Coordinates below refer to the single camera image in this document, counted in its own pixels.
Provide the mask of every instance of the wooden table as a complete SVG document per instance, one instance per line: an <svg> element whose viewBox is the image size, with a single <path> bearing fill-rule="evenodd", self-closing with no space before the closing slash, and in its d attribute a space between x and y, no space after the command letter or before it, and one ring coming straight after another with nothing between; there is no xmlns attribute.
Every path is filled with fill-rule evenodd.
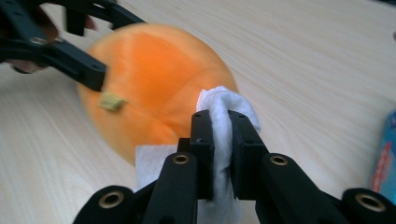
<svg viewBox="0 0 396 224"><path fill-rule="evenodd" d="M230 66L271 152L294 158L340 198L367 187L387 113L396 107L396 9L365 0L133 1L148 22L182 27ZM61 9L46 6L58 22ZM85 49L109 31L97 21ZM85 114L75 83L54 69L0 66L1 223L72 223L109 185L135 188ZM257 223L244 203L243 223Z"/></svg>

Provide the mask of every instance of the blue object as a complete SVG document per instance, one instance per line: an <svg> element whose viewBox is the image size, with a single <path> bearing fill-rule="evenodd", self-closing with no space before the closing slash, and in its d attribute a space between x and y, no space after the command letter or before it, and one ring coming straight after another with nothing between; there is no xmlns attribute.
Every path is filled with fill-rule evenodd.
<svg viewBox="0 0 396 224"><path fill-rule="evenodd" d="M396 203L396 109L389 113L376 156L371 189Z"/></svg>

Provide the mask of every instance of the white tissue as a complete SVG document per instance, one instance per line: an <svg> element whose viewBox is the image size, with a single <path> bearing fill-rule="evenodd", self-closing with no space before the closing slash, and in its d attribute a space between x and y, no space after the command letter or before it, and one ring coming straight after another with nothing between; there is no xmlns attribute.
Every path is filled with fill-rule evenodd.
<svg viewBox="0 0 396 224"><path fill-rule="evenodd" d="M241 219L239 201L233 198L229 166L232 156L233 131L228 110L246 115L255 129L260 123L250 103L241 95L225 87L202 91L197 102L197 111L209 110L215 143L214 197L212 202L198 202L199 224L238 223ZM140 146L136 148L136 173L139 188L158 178L165 158L176 152L177 146Z"/></svg>

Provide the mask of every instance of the plush pumpkin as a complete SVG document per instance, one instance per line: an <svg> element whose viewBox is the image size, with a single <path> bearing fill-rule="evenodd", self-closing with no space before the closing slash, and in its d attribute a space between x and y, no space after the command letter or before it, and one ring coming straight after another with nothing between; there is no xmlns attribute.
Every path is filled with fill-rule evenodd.
<svg viewBox="0 0 396 224"><path fill-rule="evenodd" d="M102 92L79 85L99 133L134 165L141 145L190 137L201 90L236 91L230 70L204 42L168 25L134 24L95 43L89 53L107 65Z"/></svg>

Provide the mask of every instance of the light wood surface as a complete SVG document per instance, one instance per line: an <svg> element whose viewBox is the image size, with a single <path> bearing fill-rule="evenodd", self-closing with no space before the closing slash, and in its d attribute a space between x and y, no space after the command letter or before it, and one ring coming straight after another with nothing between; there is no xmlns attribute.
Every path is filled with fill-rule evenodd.
<svg viewBox="0 0 396 224"><path fill-rule="evenodd" d="M384 119L396 107L396 9L365 0L133 1L148 22L204 40L253 104L270 151L294 158L324 191L367 187ZM46 6L57 21L61 9ZM84 38L81 48L110 32ZM135 188L134 167L92 127L75 83L54 69L0 66L0 223L72 223L109 185ZM258 223L244 203L243 223Z"/></svg>

